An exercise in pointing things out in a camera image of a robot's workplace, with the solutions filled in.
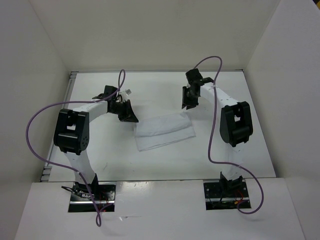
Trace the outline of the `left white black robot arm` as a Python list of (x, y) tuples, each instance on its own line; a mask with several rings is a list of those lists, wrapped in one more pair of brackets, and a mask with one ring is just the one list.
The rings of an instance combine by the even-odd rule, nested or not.
[(138, 123), (128, 95), (129, 89), (119, 91), (106, 85), (104, 92), (78, 108), (59, 111), (53, 143), (67, 157), (74, 171), (75, 183), (68, 190), (81, 198), (96, 199), (102, 192), (98, 176), (91, 167), (87, 153), (90, 141), (90, 123), (101, 115), (117, 115), (119, 121)]

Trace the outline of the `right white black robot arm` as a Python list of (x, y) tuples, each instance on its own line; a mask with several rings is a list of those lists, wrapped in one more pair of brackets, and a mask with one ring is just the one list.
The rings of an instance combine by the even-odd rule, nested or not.
[(238, 166), (243, 159), (242, 151), (245, 143), (253, 134), (253, 123), (250, 105), (246, 101), (238, 101), (229, 96), (213, 83), (210, 77), (203, 77), (197, 68), (186, 72), (188, 85), (182, 88), (182, 108), (189, 110), (199, 105), (199, 98), (205, 98), (220, 110), (219, 134), (226, 143), (226, 172), (220, 173), (219, 191), (229, 197), (241, 187), (243, 177)]

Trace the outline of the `white skirt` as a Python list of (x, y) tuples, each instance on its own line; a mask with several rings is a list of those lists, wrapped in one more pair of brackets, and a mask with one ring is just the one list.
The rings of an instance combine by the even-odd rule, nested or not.
[(181, 142), (195, 136), (192, 121), (186, 112), (145, 119), (134, 127), (134, 138), (140, 152)]

